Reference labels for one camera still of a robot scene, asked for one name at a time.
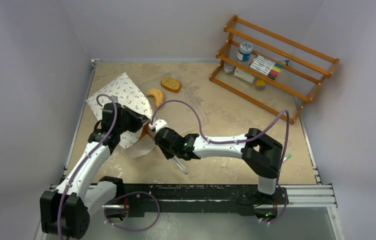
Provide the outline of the metal tongs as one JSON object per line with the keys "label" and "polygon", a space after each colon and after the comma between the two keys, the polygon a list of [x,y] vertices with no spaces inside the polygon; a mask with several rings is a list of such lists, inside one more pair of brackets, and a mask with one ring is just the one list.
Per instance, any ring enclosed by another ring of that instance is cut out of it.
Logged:
{"label": "metal tongs", "polygon": [[[147,135],[153,140],[155,133],[152,130],[148,130]],[[188,169],[174,156],[171,158],[171,161],[185,174],[188,175]]]}

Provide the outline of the white patterned paper bag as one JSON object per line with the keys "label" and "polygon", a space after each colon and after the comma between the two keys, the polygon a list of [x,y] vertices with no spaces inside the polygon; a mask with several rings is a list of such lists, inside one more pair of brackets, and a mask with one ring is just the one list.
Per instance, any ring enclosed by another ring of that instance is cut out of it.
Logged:
{"label": "white patterned paper bag", "polygon": [[[152,118],[153,108],[148,98],[125,72],[87,98],[86,103],[97,120],[102,119],[102,106],[111,102],[109,98],[104,96],[97,98],[101,94],[112,97],[120,106],[141,114],[148,120]],[[143,133],[148,129],[146,122],[136,132],[127,130],[120,136],[118,145],[126,151],[130,158],[145,156],[154,149],[154,141]]]}

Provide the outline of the fake croissant tan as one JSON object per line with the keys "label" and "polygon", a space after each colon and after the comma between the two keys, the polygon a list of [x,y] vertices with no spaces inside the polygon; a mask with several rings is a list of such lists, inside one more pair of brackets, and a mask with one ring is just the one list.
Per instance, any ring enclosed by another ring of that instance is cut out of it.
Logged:
{"label": "fake croissant tan", "polygon": [[147,91],[146,95],[148,97],[154,98],[154,107],[157,109],[164,101],[165,95],[163,92],[157,88],[151,88]]}

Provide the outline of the fake bread slice brown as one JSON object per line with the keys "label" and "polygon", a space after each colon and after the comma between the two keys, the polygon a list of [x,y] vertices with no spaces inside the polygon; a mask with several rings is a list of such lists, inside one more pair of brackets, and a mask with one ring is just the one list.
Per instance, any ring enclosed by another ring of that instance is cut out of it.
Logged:
{"label": "fake bread slice brown", "polygon": [[182,84],[175,78],[164,77],[160,81],[160,85],[172,93],[179,93],[182,87]]}

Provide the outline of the fake orange bread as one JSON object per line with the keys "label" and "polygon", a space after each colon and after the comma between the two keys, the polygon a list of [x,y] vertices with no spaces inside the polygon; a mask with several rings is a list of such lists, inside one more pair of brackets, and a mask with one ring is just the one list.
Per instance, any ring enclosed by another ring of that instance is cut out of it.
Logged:
{"label": "fake orange bread", "polygon": [[148,133],[149,133],[149,130],[150,130],[150,127],[149,127],[149,124],[145,124],[142,128],[142,131],[141,131],[141,134],[139,136],[139,139],[142,139],[144,138]]}

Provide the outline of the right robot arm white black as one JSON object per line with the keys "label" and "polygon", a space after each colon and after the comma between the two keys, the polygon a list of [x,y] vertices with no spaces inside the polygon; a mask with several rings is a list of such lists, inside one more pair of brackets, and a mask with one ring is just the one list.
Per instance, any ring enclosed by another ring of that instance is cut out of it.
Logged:
{"label": "right robot arm white black", "polygon": [[209,157],[224,157],[243,160],[258,175],[256,196],[264,204],[276,198],[277,179],[281,169],[283,146],[280,142],[257,128],[237,136],[207,136],[190,133],[179,135],[169,127],[156,131],[154,143],[166,159],[179,158],[185,161]]}

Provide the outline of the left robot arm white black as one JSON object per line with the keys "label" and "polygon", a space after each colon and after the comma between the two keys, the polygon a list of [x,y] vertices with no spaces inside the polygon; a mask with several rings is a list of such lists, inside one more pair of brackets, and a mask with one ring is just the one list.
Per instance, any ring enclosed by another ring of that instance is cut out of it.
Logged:
{"label": "left robot arm white black", "polygon": [[120,142],[133,145],[139,139],[152,108],[148,103],[126,106],[110,102],[101,114],[73,170],[55,190],[46,190],[40,197],[40,225],[46,234],[79,240],[102,204],[110,201],[118,205],[125,199],[120,178],[103,177],[94,187],[91,183]]}

